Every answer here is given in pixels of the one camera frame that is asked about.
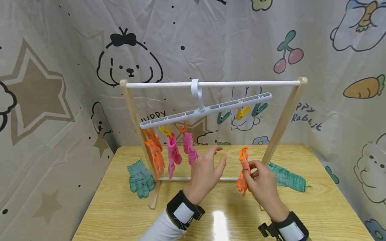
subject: white plastic hanger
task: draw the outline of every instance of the white plastic hanger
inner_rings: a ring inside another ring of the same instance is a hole
[[[263,94],[257,94],[250,97],[245,97],[245,98],[205,107],[202,100],[202,87],[198,86],[198,82],[199,82],[199,79],[193,79],[191,82],[191,93],[193,98],[195,98],[198,101],[198,109],[185,111],[182,113],[169,115],[169,116],[165,116],[165,117],[161,117],[153,120],[142,121],[139,124],[140,128],[147,129],[147,128],[156,127],[159,125],[166,125],[166,124],[175,123],[175,122],[179,122],[179,121],[183,121],[191,118],[206,116],[208,114],[217,113],[224,110],[230,110],[230,109],[239,108],[243,106],[253,105],[256,103],[267,102],[270,99],[272,99],[271,93],[263,93]]]

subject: table surface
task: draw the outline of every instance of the table surface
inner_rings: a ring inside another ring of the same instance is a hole
[[[215,155],[215,165],[221,155],[227,156],[223,177],[238,177],[241,171],[239,154],[244,146],[223,146]],[[207,146],[196,146],[199,154]],[[249,146],[249,160],[261,160],[266,145]],[[183,148],[181,165],[176,165],[174,177],[190,176],[190,166]],[[167,150],[163,151],[168,175]],[[166,204],[187,182],[161,181],[155,210],[148,199],[139,199],[130,191],[127,166],[146,159],[141,147],[120,147],[114,155],[98,190],[73,241],[137,240],[161,214]],[[278,186],[281,200],[302,220],[315,240],[373,240],[308,146],[279,145],[271,160],[306,179],[306,192]],[[181,240],[273,240],[263,238],[257,227],[270,219],[260,211],[258,203],[247,192],[245,198],[237,191],[235,182],[220,182],[200,204],[206,214],[193,221]]]

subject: wooden rack frame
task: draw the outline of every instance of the wooden rack frame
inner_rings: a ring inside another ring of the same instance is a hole
[[[271,160],[273,153],[275,152],[280,139],[287,128],[287,125],[291,119],[291,116],[293,112],[295,111],[295,108],[299,102],[301,92],[304,88],[304,86],[307,84],[308,80],[306,77],[299,77],[297,81],[240,81],[240,82],[202,82],[200,85],[202,87],[223,87],[223,86],[293,86],[292,91],[287,99],[287,102],[284,106],[284,109],[281,113],[280,119],[276,125],[276,128],[272,134],[270,143],[264,153],[263,159],[261,162],[267,166],[269,161]],[[156,169],[153,165],[152,155],[150,152],[150,149],[144,144],[146,141],[145,134],[140,128],[140,120],[138,114],[138,109],[135,104],[134,96],[132,93],[131,88],[171,88],[171,87],[189,87],[190,83],[135,83],[135,84],[129,84],[126,79],[123,79],[120,81],[120,88],[122,91],[122,94],[125,98],[127,108],[129,110],[131,120],[133,121],[135,131],[138,135],[138,139],[140,142],[140,145],[142,147],[142,150],[145,154],[146,161],[148,166],[150,167],[150,173],[153,176],[155,187],[154,190],[150,192],[149,195],[149,208],[155,209],[156,202],[157,202],[157,196],[159,192],[159,184],[160,181],[166,181],[167,178],[164,179],[163,177],[157,178]],[[221,178],[220,181],[235,181],[237,180],[237,177],[235,179],[233,178]]]

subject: pink glove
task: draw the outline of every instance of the pink glove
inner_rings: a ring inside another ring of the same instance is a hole
[[[184,140],[182,141],[184,145],[184,152],[188,154],[189,164],[193,166],[193,163],[198,158],[197,150],[193,147],[193,137],[191,133],[184,132]]]
[[[173,138],[168,137],[167,143],[168,143],[168,155],[169,155],[169,179],[173,176],[174,168],[176,163],[177,165],[181,164],[182,157],[179,153],[178,147],[177,147],[177,140],[176,135],[174,132],[171,132],[173,135]]]

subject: cherry drawing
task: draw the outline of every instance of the cherry drawing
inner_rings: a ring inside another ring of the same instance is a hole
[[[293,40],[293,38],[295,38],[295,35],[296,35],[295,30],[289,31],[287,33],[284,41],[279,44],[278,51],[279,52],[283,51],[283,58],[279,59],[276,62],[275,66],[273,67],[273,71],[275,71],[275,73],[281,74],[284,72],[284,70],[286,70],[287,62],[286,62],[285,57],[286,57],[286,51],[287,50],[290,51],[289,52],[290,54],[288,56],[288,63],[289,64],[295,64],[303,58],[303,56],[304,56],[303,50],[293,49],[290,46],[288,46],[289,42],[291,42]]]

